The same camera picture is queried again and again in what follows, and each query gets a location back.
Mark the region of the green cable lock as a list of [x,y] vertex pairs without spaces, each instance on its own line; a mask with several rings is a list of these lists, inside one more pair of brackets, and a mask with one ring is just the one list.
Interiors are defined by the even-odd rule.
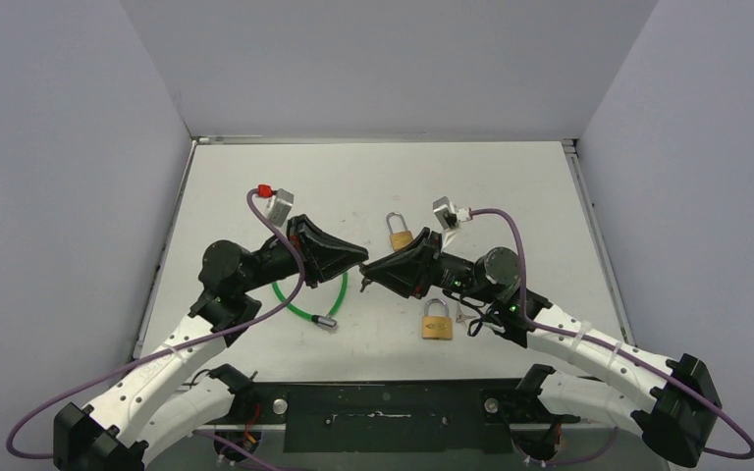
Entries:
[[310,288],[304,284],[298,295],[283,309],[284,315],[274,319],[286,321],[290,329],[321,330],[335,333],[341,326],[338,320],[348,290],[350,275],[343,273],[332,282]]

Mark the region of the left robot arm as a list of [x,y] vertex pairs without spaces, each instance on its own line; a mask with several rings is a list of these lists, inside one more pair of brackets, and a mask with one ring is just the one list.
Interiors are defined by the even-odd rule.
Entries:
[[306,216],[289,219],[259,249],[218,240],[202,257],[203,291],[176,329],[107,392],[70,403],[54,419],[53,463],[59,470],[143,470],[195,429],[224,417],[245,420],[251,380],[223,364],[184,393],[176,390],[242,334],[261,308],[249,296],[291,275],[311,287],[366,261],[366,248],[328,235]]

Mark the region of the padlock keys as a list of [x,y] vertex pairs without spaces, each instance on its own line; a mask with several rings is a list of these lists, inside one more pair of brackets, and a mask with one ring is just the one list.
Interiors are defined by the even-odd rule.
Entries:
[[470,324],[474,320],[476,320],[476,317],[464,312],[460,303],[456,305],[455,321],[467,334],[469,334]]

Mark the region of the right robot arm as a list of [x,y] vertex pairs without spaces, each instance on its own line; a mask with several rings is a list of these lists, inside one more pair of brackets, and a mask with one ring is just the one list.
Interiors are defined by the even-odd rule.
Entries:
[[366,285],[404,297],[431,288],[485,306],[474,327],[551,355],[588,374],[579,379],[543,365],[515,395],[518,413],[538,421],[571,415],[614,425],[640,437],[665,460],[698,465],[722,404],[707,365],[683,354],[674,359],[616,339],[567,314],[522,284],[516,251],[494,247],[475,261],[449,254],[440,234],[424,229],[406,247],[363,265]]

